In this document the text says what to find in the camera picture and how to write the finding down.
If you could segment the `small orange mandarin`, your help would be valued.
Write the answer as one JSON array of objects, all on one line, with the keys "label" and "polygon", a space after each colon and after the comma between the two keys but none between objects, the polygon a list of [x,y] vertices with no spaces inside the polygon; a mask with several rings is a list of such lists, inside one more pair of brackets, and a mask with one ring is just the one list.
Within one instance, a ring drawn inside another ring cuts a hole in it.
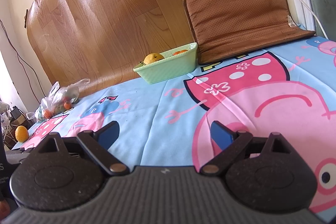
[{"label": "small orange mandarin", "polygon": [[176,51],[176,52],[173,53],[173,56],[179,55],[179,54],[181,54],[181,53],[185,53],[185,52],[187,52],[187,51],[188,51],[188,50]]}]

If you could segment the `cartoon pig blue blanket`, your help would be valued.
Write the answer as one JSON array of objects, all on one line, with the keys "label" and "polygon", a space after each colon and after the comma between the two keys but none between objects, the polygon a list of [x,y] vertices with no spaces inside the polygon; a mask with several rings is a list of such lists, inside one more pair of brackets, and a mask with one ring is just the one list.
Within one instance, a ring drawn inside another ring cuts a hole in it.
[{"label": "cartoon pig blue blanket", "polygon": [[148,84],[139,78],[82,98],[71,110],[34,124],[17,148],[48,133],[75,136],[120,125],[109,152],[136,165],[200,168],[219,153],[210,127],[265,137],[281,133],[311,167],[318,189],[311,210],[335,217],[335,41],[319,36],[197,67]]}]

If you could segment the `brown seat cushion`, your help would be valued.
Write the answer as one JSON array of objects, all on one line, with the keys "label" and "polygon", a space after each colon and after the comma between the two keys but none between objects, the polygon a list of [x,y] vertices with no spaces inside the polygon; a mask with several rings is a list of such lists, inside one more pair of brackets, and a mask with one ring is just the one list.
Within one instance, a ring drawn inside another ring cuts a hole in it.
[{"label": "brown seat cushion", "polygon": [[200,64],[315,35],[291,22],[287,0],[183,0],[183,5]]}]

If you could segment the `yellow lemon at blanket edge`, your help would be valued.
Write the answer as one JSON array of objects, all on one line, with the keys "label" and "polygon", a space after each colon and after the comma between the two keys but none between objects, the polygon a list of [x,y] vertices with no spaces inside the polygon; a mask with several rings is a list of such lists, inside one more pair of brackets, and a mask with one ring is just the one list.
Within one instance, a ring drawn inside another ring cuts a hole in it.
[{"label": "yellow lemon at blanket edge", "polygon": [[27,141],[29,139],[28,129],[25,126],[18,126],[15,129],[15,139],[20,143]]}]

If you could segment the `light green plastic basket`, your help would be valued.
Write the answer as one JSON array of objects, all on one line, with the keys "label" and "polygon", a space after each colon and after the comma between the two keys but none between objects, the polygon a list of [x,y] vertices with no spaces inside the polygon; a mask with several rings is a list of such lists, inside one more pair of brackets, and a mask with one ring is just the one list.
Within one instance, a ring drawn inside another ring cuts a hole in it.
[{"label": "light green plastic basket", "polygon": [[[173,56],[176,51],[188,50],[185,53]],[[196,42],[162,52],[163,60],[149,65],[139,63],[133,71],[142,77],[148,84],[156,84],[190,73],[197,66],[198,44]]]}]

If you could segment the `orange fruit in bag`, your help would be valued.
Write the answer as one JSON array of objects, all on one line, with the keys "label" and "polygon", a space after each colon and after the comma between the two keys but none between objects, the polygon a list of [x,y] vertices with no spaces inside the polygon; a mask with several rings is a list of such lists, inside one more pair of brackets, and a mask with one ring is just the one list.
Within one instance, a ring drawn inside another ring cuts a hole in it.
[{"label": "orange fruit in bag", "polygon": [[64,108],[65,108],[66,110],[71,109],[71,108],[72,108],[71,103],[70,103],[70,102],[64,102]]}]

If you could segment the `wood pattern vinyl sheet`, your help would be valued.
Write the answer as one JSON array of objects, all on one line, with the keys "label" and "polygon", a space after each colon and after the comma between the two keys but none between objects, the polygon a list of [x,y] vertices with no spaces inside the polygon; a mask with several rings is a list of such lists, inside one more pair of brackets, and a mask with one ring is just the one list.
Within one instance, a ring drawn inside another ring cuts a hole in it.
[{"label": "wood pattern vinyl sheet", "polygon": [[84,94],[137,77],[150,53],[193,41],[182,0],[34,0],[27,36],[49,80]]}]

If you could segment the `large yellow citrus fruit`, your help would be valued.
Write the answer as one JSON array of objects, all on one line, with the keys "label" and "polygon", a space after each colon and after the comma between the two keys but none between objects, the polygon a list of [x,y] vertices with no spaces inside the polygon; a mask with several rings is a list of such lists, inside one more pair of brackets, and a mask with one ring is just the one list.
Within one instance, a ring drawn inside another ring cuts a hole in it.
[{"label": "large yellow citrus fruit", "polygon": [[143,60],[143,63],[145,65],[149,65],[149,64],[152,64],[152,63],[155,63],[157,61],[160,61],[160,60],[163,60],[164,57],[159,54],[159,53],[151,53],[151,54],[148,54],[144,60]]}]

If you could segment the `clear plastic fruit bag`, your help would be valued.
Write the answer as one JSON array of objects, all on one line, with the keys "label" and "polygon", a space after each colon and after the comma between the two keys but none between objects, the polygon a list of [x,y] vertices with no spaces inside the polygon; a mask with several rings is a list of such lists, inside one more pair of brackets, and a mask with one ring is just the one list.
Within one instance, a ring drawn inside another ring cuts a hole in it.
[{"label": "clear plastic fruit bag", "polygon": [[26,114],[29,121],[44,122],[66,111],[64,102],[73,106],[79,101],[80,92],[90,83],[90,79],[82,79],[68,86],[60,86],[57,81],[53,84],[48,96],[42,98],[41,104],[34,111]]}]

